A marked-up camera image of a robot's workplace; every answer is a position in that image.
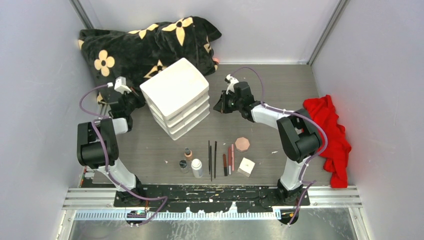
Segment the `pink lip gloss tube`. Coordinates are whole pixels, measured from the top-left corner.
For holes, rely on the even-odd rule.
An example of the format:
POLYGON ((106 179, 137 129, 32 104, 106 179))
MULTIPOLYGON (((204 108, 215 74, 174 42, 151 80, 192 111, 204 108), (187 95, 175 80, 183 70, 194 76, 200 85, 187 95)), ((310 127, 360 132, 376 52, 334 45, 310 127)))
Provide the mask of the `pink lip gloss tube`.
POLYGON ((234 144, 231 144, 231 171, 235 171, 235 153, 234 144))

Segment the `red silver lip pencil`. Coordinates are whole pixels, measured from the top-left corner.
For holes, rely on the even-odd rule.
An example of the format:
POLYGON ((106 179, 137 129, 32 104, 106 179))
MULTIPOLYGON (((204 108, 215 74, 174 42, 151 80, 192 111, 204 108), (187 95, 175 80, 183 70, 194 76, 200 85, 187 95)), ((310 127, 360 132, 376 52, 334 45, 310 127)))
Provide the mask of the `red silver lip pencil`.
POLYGON ((227 172, 230 176, 232 174, 232 149, 231 146, 227 149, 227 172))

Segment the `white plastic drawer organizer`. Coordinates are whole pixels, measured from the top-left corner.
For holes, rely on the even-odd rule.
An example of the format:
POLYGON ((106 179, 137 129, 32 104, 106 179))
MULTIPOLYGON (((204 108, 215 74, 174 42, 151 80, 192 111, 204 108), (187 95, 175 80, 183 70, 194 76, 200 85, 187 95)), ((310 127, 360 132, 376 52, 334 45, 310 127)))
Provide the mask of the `white plastic drawer organizer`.
POLYGON ((209 83, 186 58, 139 87, 154 120, 174 141, 210 114, 209 83))

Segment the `dark red lipstick tube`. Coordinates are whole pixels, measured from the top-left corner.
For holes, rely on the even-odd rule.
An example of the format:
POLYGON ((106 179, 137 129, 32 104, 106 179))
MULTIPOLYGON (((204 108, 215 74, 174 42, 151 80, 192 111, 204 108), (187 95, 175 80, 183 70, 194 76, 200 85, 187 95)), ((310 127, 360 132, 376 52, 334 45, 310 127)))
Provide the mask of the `dark red lipstick tube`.
POLYGON ((222 155, 222 159, 223 159, 224 176, 227 177, 228 176, 228 162, 227 162, 227 156, 226 156, 225 153, 222 155))

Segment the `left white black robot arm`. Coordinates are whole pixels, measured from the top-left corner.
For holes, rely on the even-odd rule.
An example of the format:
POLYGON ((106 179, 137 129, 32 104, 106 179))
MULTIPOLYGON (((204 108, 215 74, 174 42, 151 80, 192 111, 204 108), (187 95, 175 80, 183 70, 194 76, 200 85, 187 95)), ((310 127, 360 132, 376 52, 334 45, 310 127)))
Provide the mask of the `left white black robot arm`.
POLYGON ((118 204, 141 206, 146 201, 146 193, 139 178, 130 172, 119 157, 117 135, 132 130, 131 117, 99 117, 77 126, 76 156, 80 165, 89 167, 106 176, 116 187, 118 204))

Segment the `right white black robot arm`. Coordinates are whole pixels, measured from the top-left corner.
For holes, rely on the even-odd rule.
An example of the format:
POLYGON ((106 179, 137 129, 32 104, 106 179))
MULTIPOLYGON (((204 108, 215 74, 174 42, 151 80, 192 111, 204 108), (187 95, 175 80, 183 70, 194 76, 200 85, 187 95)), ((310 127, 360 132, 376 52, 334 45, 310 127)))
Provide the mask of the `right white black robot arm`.
POLYGON ((287 157, 284 171, 277 181, 276 198, 283 205, 291 205, 301 194, 307 165, 323 145, 319 128, 308 112, 301 108, 287 111, 255 100, 249 84, 235 78, 225 81, 219 101, 213 107, 222 114, 240 112, 253 123, 260 123, 278 131, 283 151, 287 157))

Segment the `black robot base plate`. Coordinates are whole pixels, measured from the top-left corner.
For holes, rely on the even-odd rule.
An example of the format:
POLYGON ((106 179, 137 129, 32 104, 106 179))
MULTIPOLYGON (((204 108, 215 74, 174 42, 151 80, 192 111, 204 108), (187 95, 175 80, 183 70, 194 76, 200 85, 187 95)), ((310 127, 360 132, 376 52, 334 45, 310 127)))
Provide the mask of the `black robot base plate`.
POLYGON ((156 211, 162 204, 160 199, 167 196, 168 200, 162 212, 183 213, 226 213, 231 206, 236 207, 237 213, 267 213, 274 208, 296 208, 310 204, 307 194, 299 194, 283 200, 278 195, 278 188, 273 185, 154 185, 143 186, 146 198, 154 198, 153 202, 143 202, 140 205, 118 204, 118 197, 113 202, 114 207, 148 207, 156 211))

